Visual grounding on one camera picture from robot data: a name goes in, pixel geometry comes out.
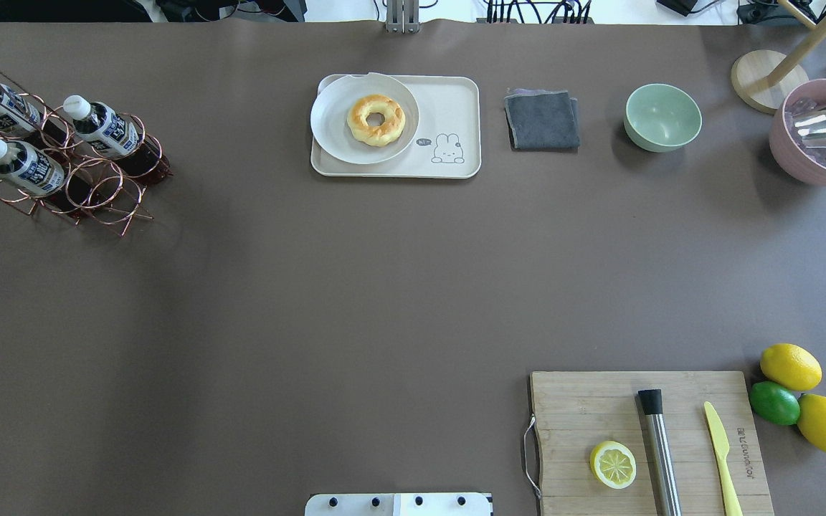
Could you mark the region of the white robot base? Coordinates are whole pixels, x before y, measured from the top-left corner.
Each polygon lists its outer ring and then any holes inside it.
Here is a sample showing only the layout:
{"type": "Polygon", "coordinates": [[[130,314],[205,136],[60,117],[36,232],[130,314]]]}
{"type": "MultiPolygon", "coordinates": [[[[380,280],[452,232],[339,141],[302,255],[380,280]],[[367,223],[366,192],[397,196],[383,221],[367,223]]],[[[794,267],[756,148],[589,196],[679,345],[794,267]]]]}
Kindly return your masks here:
{"type": "Polygon", "coordinates": [[[493,515],[491,493],[340,493],[309,497],[305,515],[493,515]]]}

